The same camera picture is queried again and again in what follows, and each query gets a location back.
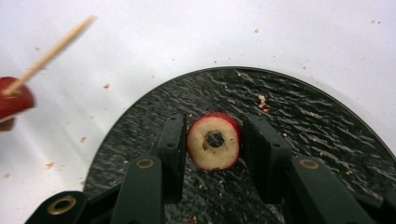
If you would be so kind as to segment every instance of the red apple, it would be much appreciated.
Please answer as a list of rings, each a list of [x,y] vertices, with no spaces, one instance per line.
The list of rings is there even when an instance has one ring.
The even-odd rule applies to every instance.
[[[3,91],[16,80],[15,77],[0,77],[0,124],[13,122],[9,120],[35,106],[35,99],[25,85],[13,96],[7,97],[3,94]]]
[[[239,158],[240,128],[225,113],[210,113],[196,120],[187,133],[187,150],[192,161],[207,171],[226,170]]]

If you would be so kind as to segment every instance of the screw hole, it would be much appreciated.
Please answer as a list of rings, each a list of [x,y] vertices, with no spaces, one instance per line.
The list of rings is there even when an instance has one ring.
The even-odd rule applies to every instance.
[[[55,204],[55,209],[63,209],[66,208],[67,205],[69,205],[70,202],[69,201],[60,201],[57,204]]]
[[[47,208],[47,212],[51,215],[57,216],[72,209],[76,203],[76,198],[71,195],[67,195],[52,202]]]

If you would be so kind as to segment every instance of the red apple skin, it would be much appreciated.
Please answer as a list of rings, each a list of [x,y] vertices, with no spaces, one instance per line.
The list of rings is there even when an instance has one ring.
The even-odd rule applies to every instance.
[[[6,97],[3,94],[3,91],[16,80],[15,77],[0,77],[0,120],[35,106],[34,96],[25,85],[15,96]]]
[[[226,121],[229,125],[232,126],[233,131],[236,134],[237,151],[235,152],[234,159],[229,165],[227,165],[226,167],[222,167],[222,168],[205,168],[205,167],[200,165],[200,162],[198,162],[198,160],[196,160],[194,158],[194,156],[192,155],[192,153],[191,153],[192,148],[191,148],[191,141],[190,141],[189,136],[191,136],[191,133],[196,132],[195,129],[199,126],[199,124],[201,122],[204,122],[207,119],[213,119],[213,118],[218,118],[218,119],[222,119],[222,120]],[[212,113],[206,114],[203,117],[199,118],[198,120],[196,120],[191,125],[191,127],[190,127],[190,129],[189,129],[189,131],[187,133],[187,150],[189,152],[189,155],[190,155],[192,161],[199,168],[201,168],[202,170],[206,170],[206,171],[225,171],[225,170],[231,169],[238,162],[239,153],[240,153],[240,147],[241,147],[240,146],[240,143],[241,143],[240,139],[241,139],[241,129],[240,129],[239,123],[233,117],[229,116],[226,113],[212,112]]]

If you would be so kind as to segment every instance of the apple flesh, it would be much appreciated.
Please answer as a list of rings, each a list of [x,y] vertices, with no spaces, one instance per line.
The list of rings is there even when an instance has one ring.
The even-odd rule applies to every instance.
[[[219,112],[201,117],[187,133],[187,150],[192,161],[203,170],[230,169],[239,158],[238,122]]]

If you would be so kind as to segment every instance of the black plastic part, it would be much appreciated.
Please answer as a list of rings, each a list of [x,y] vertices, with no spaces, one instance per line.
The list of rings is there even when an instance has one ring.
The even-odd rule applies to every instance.
[[[110,223],[164,223],[163,166],[160,159],[142,156],[130,162]]]
[[[297,198],[296,192],[292,188],[288,188],[285,194],[285,201],[282,207],[283,218],[287,224],[307,224],[308,217]]]
[[[89,203],[80,191],[64,191],[44,201],[26,221],[27,224],[89,223]]]
[[[375,221],[380,219],[380,208],[381,203],[373,202],[371,200],[367,200],[366,198],[360,196],[355,192],[350,192],[355,200],[361,205],[361,207],[366,211],[366,213]]]
[[[291,147],[265,120],[243,118],[242,157],[264,203],[282,203],[287,184],[285,169],[290,164]]]
[[[149,156],[158,157],[158,148],[157,148],[158,142],[159,142],[159,140],[155,141],[155,142],[151,145],[151,149],[149,150],[149,153],[148,153]]]
[[[319,160],[305,156],[294,158],[290,166],[290,184],[297,193],[295,199],[304,208],[308,223],[375,224],[341,182]]]
[[[380,208],[379,221],[381,223],[394,223],[396,214],[396,191],[391,191],[385,196]]]
[[[157,151],[157,157],[163,163],[165,203],[181,201],[186,164],[186,134],[186,116],[176,114],[166,121],[157,149],[150,152],[154,154]]]
[[[91,224],[105,224],[110,222],[120,188],[121,184],[108,189],[90,200]]]

